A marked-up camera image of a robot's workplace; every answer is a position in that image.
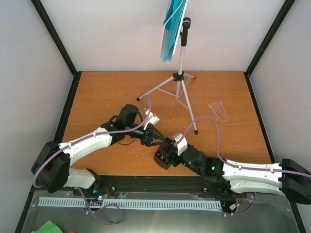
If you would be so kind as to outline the black metronome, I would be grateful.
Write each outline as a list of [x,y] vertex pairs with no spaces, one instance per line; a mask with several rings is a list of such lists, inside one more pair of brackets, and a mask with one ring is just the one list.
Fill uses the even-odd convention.
[[169,147],[173,141],[169,138],[166,145],[160,145],[154,155],[154,161],[163,169],[168,170],[172,165],[169,164]]

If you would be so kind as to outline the silver tripod music stand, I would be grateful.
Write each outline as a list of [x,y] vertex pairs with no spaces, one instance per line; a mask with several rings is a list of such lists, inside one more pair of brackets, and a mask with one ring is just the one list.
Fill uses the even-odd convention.
[[[187,93],[187,84],[190,81],[190,79],[196,79],[196,76],[187,74],[184,72],[183,70],[183,64],[184,64],[184,58],[185,58],[185,51],[186,51],[186,45],[187,45],[187,41],[188,41],[188,31],[190,29],[191,26],[191,19],[189,17],[185,17],[182,19],[181,21],[181,32],[179,32],[180,38],[181,38],[181,51],[180,51],[180,56],[179,56],[179,65],[178,65],[178,71],[173,73],[173,75],[168,78],[167,80],[163,81],[162,83],[160,83],[159,85],[155,86],[154,88],[152,88],[151,90],[149,90],[148,92],[146,92],[145,94],[137,97],[136,101],[140,101],[142,100],[142,97],[144,95],[149,95],[151,93],[153,93],[156,90],[162,91],[166,94],[169,94],[171,96],[174,96],[175,99],[182,104],[186,109],[188,109],[191,120],[194,120],[194,114],[191,108],[191,104],[190,104],[190,99]],[[161,89],[162,86],[164,86],[165,84],[169,83],[170,81],[174,81],[176,82],[176,91],[175,93],[171,93],[168,91],[165,91],[163,89]]]

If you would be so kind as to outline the clear plastic metronome cover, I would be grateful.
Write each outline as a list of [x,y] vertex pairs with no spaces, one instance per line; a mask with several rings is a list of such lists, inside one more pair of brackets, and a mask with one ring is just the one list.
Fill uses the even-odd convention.
[[209,104],[209,107],[222,122],[228,121],[228,116],[221,101],[213,102]]

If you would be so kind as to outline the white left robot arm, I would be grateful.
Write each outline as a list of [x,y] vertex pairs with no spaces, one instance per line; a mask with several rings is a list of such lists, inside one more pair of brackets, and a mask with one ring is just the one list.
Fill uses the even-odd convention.
[[80,170],[71,166],[97,150],[119,143],[127,135],[147,147],[155,146],[155,139],[162,144],[164,136],[155,128],[160,118],[150,110],[145,114],[143,118],[136,106],[127,104],[117,116],[82,137],[65,143],[46,143],[31,169],[33,186],[44,187],[50,193],[63,187],[78,187],[97,195],[101,190],[97,174],[90,168]]

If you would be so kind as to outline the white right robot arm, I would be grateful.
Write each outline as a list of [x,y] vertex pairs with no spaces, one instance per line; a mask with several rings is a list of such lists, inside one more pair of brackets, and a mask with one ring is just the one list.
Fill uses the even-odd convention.
[[214,192],[269,193],[289,201],[311,203],[311,173],[291,159],[274,164],[247,164],[207,157],[194,146],[169,145],[168,161],[185,167],[215,184]]

